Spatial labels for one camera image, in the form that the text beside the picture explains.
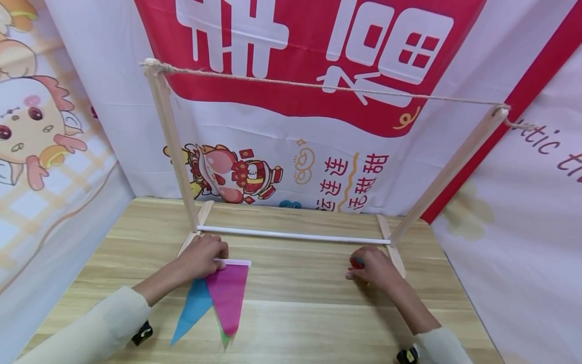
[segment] pink fabric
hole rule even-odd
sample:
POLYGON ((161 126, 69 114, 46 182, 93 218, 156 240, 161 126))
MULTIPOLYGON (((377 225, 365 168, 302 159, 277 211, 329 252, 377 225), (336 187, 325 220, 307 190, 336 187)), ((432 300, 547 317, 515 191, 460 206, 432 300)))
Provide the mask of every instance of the pink fabric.
POLYGON ((226 269, 206 278, 218 320, 227 336, 234 335, 239 329, 248 273, 249 267, 227 265, 226 269))

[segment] child's hand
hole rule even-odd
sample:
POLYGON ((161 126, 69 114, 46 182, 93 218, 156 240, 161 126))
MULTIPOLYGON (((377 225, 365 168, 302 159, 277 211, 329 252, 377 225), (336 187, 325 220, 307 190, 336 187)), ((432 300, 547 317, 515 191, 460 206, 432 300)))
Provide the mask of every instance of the child's hand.
POLYGON ((390 287, 402 280, 402 276, 392 263, 392 259, 375 246, 363 246, 356 250, 353 257, 358 257, 364 262, 363 269, 349 270, 346 278, 349 280, 361 279, 382 289, 386 293, 390 287))
POLYGON ((218 235, 196 235, 190 245, 184 249, 172 264, 184 279, 184 282, 204 278, 217 270, 225 268, 224 263, 215 258, 228 258, 228 244, 218 235))

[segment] red banner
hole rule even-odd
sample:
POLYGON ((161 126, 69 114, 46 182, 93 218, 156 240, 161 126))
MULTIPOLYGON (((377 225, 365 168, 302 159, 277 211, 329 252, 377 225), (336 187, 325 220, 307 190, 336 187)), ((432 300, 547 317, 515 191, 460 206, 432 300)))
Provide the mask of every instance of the red banner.
MULTIPOLYGON (((485 0, 135 0, 156 58, 179 68, 431 94, 485 0)), ((323 116, 406 135, 426 100, 169 75, 182 98, 323 116)))

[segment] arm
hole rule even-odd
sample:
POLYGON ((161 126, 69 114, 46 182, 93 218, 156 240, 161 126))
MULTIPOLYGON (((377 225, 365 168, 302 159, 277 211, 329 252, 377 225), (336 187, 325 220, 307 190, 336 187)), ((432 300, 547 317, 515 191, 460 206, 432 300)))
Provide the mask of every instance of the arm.
POLYGON ((370 282, 388 296, 414 335, 421 363, 471 364, 459 340, 441 327, 412 286, 398 273, 390 257, 370 246, 358 249, 353 256, 364 262, 364 268, 349 270, 346 278, 370 282))
POLYGON ((22 356, 15 364, 95 364, 125 347, 151 307, 182 284, 223 269, 228 244, 210 234, 194 237, 184 252, 135 287, 122 287, 87 314, 22 356))

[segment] wooden frame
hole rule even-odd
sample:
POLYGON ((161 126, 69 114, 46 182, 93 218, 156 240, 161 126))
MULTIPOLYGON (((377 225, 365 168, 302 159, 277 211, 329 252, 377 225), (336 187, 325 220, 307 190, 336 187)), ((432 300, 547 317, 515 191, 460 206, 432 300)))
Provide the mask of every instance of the wooden frame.
MULTIPOLYGON (((183 166, 184 163, 182 159, 182 148, 180 146, 178 129, 176 127, 176 121, 174 120, 172 106, 170 104, 169 86, 162 72, 160 71, 161 63, 157 59, 148 58, 145 60, 143 65, 145 66, 145 76, 148 79, 151 93, 154 97, 155 107, 158 112, 162 130, 164 131, 164 138, 166 139, 166 143, 168 145, 170 159, 172 160, 174 173, 176 174, 176 179, 178 180, 180 192, 184 201, 184 207, 186 209, 186 215, 190 223, 190 232, 186 236, 182 248, 178 253, 178 255, 180 255, 188 246, 188 244, 190 244, 192 239, 204 231, 211 230, 213 232, 219 233, 221 231, 232 233, 232 231, 230 231, 231 229, 229 228, 206 227, 204 225, 214 203, 212 201, 205 202, 200 209, 198 209, 198 207, 196 207, 194 204, 194 196, 190 189, 190 183, 186 175, 186 169, 183 166)), ((453 157, 447 162, 444 168, 436 176, 434 181, 431 182, 423 195, 414 204, 408 215, 405 216, 405 218, 396 227, 394 233, 391 233, 386 219, 384 219, 384 217, 381 215, 377 215, 378 225, 382 232, 382 236, 384 237, 383 239, 346 239, 345 237, 341 236, 318 236, 317 240, 336 242, 350 240, 350 242, 356 243, 376 243, 385 245, 396 268, 404 277, 406 271, 404 269, 402 260, 400 259, 397 244, 410 229, 412 224, 414 224, 421 217, 423 212, 425 212, 430 204, 434 202, 434 200, 446 188, 451 180, 459 173, 461 168, 463 168, 469 159, 493 134, 495 129, 497 129, 497 127, 507 118, 508 113, 509 109, 501 105, 493 106, 489 111, 487 111, 479 124, 477 124, 467 139, 463 142, 463 144, 461 144, 457 152, 454 153, 453 157)), ((237 229, 236 233, 239 235, 275 235, 281 238, 305 240, 314 239, 315 237, 313 235, 281 232, 257 232, 247 229, 237 229)))

